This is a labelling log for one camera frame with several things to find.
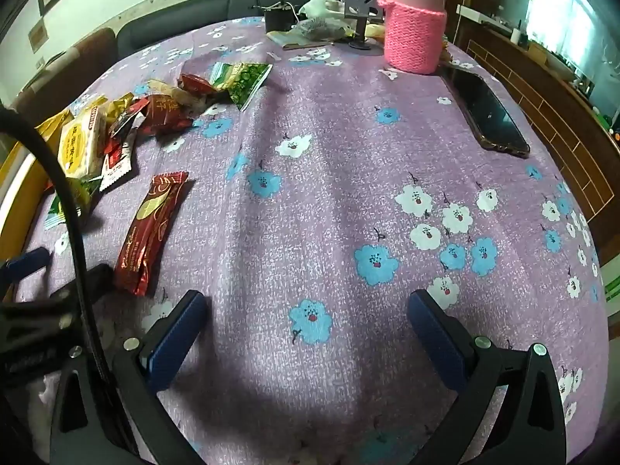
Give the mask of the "long red snack bar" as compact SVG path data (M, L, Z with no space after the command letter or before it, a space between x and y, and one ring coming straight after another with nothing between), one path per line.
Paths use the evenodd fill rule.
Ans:
M188 176L187 171L160 173L150 181L115 264L115 285L120 290L139 297L146 295L153 265Z

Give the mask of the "red white snack sachet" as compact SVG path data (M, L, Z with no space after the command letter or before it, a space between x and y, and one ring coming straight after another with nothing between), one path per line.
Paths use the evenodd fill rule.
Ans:
M136 132L133 129L126 134L124 140L118 143L111 153L106 154L103 161L100 191L104 192L120 182L127 175L133 165L133 145L136 140Z

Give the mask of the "yellow white snack packet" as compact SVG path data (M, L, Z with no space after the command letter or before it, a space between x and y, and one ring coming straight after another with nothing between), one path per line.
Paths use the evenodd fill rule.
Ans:
M68 179L86 179L101 173L105 129L105 114L100 106L88 108L63 126L58 162Z

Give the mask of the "gold foil snack packet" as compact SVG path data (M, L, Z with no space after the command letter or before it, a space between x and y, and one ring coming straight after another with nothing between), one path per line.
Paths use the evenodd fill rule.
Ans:
M134 94L125 93L118 99L109 101L103 105L103 111L105 114L106 127L110 128L121 117L128 107L133 103Z

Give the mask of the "small red candy packet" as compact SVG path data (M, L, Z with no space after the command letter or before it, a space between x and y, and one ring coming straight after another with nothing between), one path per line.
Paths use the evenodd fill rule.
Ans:
M177 87L197 98L213 96L217 92L217 89L207 80L195 74L180 74L180 77L177 78Z

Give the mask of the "green pea snack packet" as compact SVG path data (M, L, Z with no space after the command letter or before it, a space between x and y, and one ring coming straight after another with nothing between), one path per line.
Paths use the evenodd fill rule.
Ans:
M272 64L217 62L208 78L220 93L228 93L232 103L244 111L272 71Z

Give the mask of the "dark red snack packet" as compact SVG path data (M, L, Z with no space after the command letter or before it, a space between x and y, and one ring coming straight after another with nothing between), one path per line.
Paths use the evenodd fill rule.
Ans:
M165 136L192 126L181 105L170 95L149 95L144 108L145 119L139 131L146 136Z

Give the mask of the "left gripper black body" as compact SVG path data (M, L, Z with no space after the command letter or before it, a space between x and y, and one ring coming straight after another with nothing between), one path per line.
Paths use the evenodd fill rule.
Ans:
M45 268L52 257L40 247L1 264L1 297L9 287ZM114 287L114 270L100 263L85 275L85 300L94 305ZM1 302L1 389L28 384L62 370L71 351L88 351L77 283L45 299Z

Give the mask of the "yellow cardboard tray box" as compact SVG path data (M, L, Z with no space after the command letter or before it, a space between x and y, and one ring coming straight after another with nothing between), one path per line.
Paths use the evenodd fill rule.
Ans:
M48 182L46 170L57 159L63 127L73 119L65 108L34 127L17 111L1 108L1 141L14 141L1 162L2 262L22 252Z

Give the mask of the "purple floral tablecloth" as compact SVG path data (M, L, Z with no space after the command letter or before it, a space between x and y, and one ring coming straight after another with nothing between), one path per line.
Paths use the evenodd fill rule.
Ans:
M187 173L148 293L104 298L98 315L113 348L186 291L211 298L160 397L205 462L406 463L452 402L406 317L416 289L497 345L544 343L567 453L593 442L608 358L594 222L611 187L541 96L488 72L478 47L453 57L496 93L529 157L482 149L440 78L345 47L285 52L257 18L147 47L69 98L79 112L217 62L272 66L247 108L141 139L84 234L88 263L114 264L152 178Z

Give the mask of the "black smartphone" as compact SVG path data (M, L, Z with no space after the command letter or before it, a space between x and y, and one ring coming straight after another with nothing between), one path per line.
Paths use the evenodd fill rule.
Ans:
M483 77L452 65L442 66L439 74L483 149L529 157L530 145Z

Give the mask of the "pink bottle with knit sleeve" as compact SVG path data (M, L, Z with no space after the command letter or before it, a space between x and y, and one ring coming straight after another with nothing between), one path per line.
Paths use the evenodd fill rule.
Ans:
M377 0L385 13L386 61L410 74L433 74L447 24L444 0Z

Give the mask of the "booklet on table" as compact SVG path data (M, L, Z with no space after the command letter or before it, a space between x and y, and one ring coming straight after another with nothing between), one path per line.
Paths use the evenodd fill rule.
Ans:
M266 37L283 50L307 49L334 43L333 39L310 39L297 31L268 31Z

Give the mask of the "black leather sofa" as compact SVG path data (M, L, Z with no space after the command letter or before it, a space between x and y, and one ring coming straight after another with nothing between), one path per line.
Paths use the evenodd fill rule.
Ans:
M196 28L231 19L257 17L259 8L279 0L187 0L163 10L133 19L117 34L118 57L124 59L139 50ZM287 0L301 7L309 0Z

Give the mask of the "black phone stand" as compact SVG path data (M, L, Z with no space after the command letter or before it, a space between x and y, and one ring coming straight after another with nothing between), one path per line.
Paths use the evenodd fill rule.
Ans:
M384 11L378 5L377 0L344 0L346 19L354 19L354 34L349 42L351 48L367 52L373 46L366 37L366 26L372 22L381 22L384 19Z

